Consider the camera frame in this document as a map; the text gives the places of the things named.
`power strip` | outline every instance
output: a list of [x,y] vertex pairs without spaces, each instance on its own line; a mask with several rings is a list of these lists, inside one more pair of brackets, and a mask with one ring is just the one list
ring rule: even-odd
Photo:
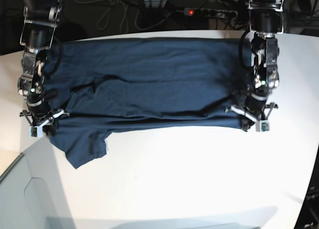
[[215,8],[184,8],[184,15],[190,17],[236,19],[237,11]]

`t-shirt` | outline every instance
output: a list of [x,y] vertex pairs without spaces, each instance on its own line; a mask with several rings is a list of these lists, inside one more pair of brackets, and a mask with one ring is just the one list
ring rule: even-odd
[[[55,90],[52,109],[63,108],[51,143],[78,168],[106,155],[113,132],[173,126],[241,128],[233,92],[247,88],[237,39],[148,38],[66,43],[58,70],[44,82]],[[48,52],[45,72],[57,61]],[[251,62],[244,45],[243,59]]]

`white table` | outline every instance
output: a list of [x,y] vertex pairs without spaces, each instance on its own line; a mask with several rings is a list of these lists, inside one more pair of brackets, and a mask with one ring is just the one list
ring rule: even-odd
[[[241,33],[169,31],[104,38],[224,38]],[[32,176],[46,180],[59,215],[72,217],[77,229],[108,229],[123,222],[128,226],[116,229],[231,222],[294,228],[319,143],[319,38],[277,38],[281,85],[270,97],[279,105],[270,118],[270,133],[219,127],[114,133],[107,138],[107,156],[77,170],[44,139],[25,152]],[[16,94],[21,56],[0,57],[0,148],[13,151],[34,143],[27,137],[26,120],[18,117],[23,106]],[[51,164],[55,169],[45,168]],[[54,170],[58,177],[52,176]],[[58,203],[61,198],[67,213]],[[151,221],[130,225],[136,220]]]

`dark blue t-shirt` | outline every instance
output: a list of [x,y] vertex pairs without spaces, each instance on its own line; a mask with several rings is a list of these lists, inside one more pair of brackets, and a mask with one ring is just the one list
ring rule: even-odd
[[[224,113],[246,88],[236,39],[149,38],[66,43],[58,70],[44,83],[55,89],[59,120],[51,143],[75,167],[106,154],[112,132],[172,126],[240,128],[238,115]],[[45,71],[57,61],[48,54]],[[251,52],[243,50],[246,64]]]

